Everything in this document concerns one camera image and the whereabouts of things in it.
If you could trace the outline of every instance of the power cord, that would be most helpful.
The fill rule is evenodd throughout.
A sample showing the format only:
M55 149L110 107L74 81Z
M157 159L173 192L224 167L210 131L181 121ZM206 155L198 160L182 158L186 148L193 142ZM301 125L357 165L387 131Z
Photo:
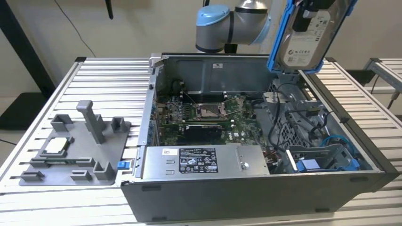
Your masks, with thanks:
M380 75L377 75L377 78L376 78L376 80L375 80L375 84L373 84L373 88L372 88L372 92L371 92L372 94L373 94L375 87L376 87L376 84L377 84L379 79L380 79Z
M81 40L82 40L83 44L87 46L87 48L89 48L89 50L91 51L94 57L97 57L94 51L91 50L91 48L90 48L90 46L87 45L86 41L83 40L82 34L81 34L81 32L78 31L78 29L77 29L77 27L75 27L75 25L74 25L74 23L73 23L73 21L71 21L69 15L65 13L65 10L62 9L62 6L59 5L58 0L54 0L54 1L55 1L55 3L57 3L57 5L58 5L58 7L59 7L59 9L61 9L61 11L62 11L62 13L65 14L67 20L70 21L71 25L74 26L74 29L75 29L75 31L77 31L78 36L81 37Z
M10 141L7 141L7 140L3 140L3 139L0 139L0 141L2 141L2 142L5 142L5 143L9 143L9 144L11 144L11 145L18 145L17 143L14 143L14 142L10 142Z

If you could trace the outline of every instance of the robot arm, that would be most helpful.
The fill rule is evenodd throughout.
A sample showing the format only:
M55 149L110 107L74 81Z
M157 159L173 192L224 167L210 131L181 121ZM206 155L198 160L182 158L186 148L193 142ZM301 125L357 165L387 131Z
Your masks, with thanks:
M282 4L285 0L273 0ZM286 0L268 67L273 72L320 71L323 59L357 0ZM260 0L242 0L234 12L210 5L198 13L197 48L206 53L226 43L257 44L270 30L270 15Z

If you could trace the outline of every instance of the label sticker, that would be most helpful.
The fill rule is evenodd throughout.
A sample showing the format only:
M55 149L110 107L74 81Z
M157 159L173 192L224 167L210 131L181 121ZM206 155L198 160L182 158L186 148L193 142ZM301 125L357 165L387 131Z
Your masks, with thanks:
M288 66L309 66L331 19L329 12L320 11L311 21L308 31L293 31L284 57L284 62Z
M224 64L213 64L213 68L217 69L217 68L224 68Z
M164 148L162 155L178 155L178 149L177 148Z
M181 173L218 173L216 148L181 148Z

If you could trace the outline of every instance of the metal case panel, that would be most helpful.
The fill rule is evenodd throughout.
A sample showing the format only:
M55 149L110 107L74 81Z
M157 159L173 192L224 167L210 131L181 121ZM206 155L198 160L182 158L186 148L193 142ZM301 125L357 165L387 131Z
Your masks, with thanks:
M140 182L122 186L141 222L335 212L383 173Z

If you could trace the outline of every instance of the blue drive bracket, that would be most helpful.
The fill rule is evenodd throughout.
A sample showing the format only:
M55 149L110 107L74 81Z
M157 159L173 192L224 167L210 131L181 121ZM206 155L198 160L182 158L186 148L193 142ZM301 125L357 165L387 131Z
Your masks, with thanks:
M286 48L289 48L288 46L290 45L290 42L292 42L292 36L294 34L297 34L297 35L304 34L304 32L296 32L293 30L293 25L296 23L296 18L298 18L297 14L300 13L301 6L297 5L294 0L288 0L285 11L284 11L281 22L280 22L280 26L278 26L276 40L274 40L274 43L273 43L272 54L270 54L270 58L269 58L269 61L268 61L268 68L272 72L293 73L298 70L302 70L306 73L320 72L320 70L323 68L323 65L324 65L324 58L325 58L327 53L329 51L331 45L335 41L335 38L337 36L337 33L340 31L340 28L343 26L345 18L348 16L351 16L351 14L355 10L355 6L356 6L357 2L359 2L359 0L351 0L348 8L344 8L344 10L341 12L337 12L337 14L341 14L341 15L344 14L344 16L337 19L339 20L339 26L333 30L327 29L328 28L327 26L324 27L325 33L332 32L332 33L335 33L335 35L332 35L331 40L328 40L327 42L323 42L323 38L320 37L317 47L315 48L315 53L312 53L312 58L311 58L311 61L309 61L311 64L304 65L304 66L300 66L297 64L294 66L288 66L286 63L285 63L284 58L289 57L289 55L286 55L286 53L292 54L292 51L293 51L293 50L286 49ZM332 18L331 11L335 11L336 8L337 7L332 7L328 10L320 10L319 11L319 16L324 14L324 17L331 18L332 21L333 21L335 19ZM320 59L317 59L317 57L316 57L317 49L320 49L319 55L320 54L323 55L323 57Z

